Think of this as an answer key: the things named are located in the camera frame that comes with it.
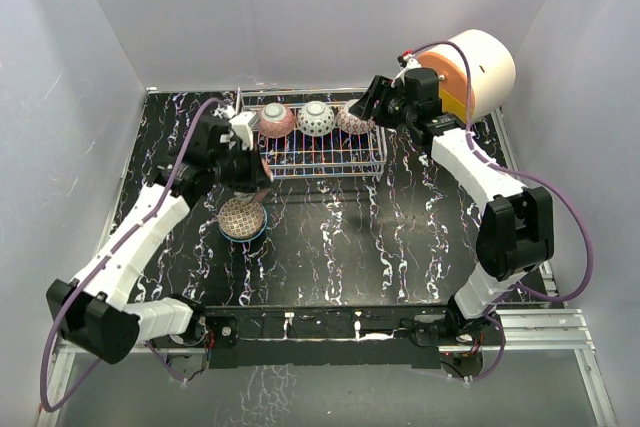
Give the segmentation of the brown patterned bowl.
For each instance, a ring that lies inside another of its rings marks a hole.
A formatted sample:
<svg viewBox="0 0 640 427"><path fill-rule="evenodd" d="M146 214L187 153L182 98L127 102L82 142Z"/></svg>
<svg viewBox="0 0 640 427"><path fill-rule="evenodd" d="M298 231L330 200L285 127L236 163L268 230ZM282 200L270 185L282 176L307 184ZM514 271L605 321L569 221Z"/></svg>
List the brown patterned bowl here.
<svg viewBox="0 0 640 427"><path fill-rule="evenodd" d="M220 208L217 220L222 234L231 241L248 241L261 234L267 214L258 202L241 202L231 198Z"/></svg>

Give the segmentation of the white wire dish rack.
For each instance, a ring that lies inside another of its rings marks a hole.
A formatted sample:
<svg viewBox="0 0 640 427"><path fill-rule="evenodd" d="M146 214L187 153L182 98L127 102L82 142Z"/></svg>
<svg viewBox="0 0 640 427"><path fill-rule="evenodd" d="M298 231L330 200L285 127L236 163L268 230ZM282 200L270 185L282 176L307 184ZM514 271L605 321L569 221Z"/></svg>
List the white wire dish rack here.
<svg viewBox="0 0 640 427"><path fill-rule="evenodd" d="M259 111L280 103L294 114L311 101L338 111L346 102L362 96L362 88L254 90L239 93L244 111ZM255 144L277 179L365 177L379 179L387 164L385 131L351 135L335 127L322 137L311 137L295 128L283 138L269 139L254 133Z"/></svg>

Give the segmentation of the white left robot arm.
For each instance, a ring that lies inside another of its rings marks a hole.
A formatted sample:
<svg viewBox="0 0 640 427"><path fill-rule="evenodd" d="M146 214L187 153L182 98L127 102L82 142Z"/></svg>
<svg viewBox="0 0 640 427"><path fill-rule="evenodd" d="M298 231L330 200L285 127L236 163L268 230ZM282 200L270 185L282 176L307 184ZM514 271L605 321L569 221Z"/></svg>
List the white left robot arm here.
<svg viewBox="0 0 640 427"><path fill-rule="evenodd" d="M156 165L134 206L99 253L69 282L54 281L46 300L54 330L109 364L144 341L174 335L194 346L207 323L191 301L169 297L134 306L130 293L166 236L214 187L247 202L272 183L254 145L257 114L209 114L192 123L183 146Z"/></svg>

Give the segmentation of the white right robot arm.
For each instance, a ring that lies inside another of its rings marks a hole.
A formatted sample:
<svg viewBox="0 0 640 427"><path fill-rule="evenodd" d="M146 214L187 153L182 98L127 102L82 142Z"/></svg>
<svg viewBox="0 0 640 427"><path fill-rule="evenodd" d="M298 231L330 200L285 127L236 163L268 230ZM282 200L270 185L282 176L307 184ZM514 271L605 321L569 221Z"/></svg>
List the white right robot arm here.
<svg viewBox="0 0 640 427"><path fill-rule="evenodd" d="M414 143L445 168L481 211L476 265L447 304L445 328L455 342L478 336L481 318L554 252L552 198L499 171L482 150L468 146L473 134L443 110L439 79L429 68L412 68L396 79L377 75L349 109L357 118L408 131Z"/></svg>

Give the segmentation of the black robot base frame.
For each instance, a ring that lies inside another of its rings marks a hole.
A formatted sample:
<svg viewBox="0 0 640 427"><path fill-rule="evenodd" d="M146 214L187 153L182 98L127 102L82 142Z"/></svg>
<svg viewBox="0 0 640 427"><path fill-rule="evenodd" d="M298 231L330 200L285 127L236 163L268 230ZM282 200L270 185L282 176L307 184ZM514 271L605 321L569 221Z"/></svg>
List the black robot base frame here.
<svg viewBox="0 0 640 427"><path fill-rule="evenodd" d="M437 369L450 354L501 343L490 319L459 321L444 305L208 306L185 334L154 341L193 349L210 369L258 365L401 365Z"/></svg>

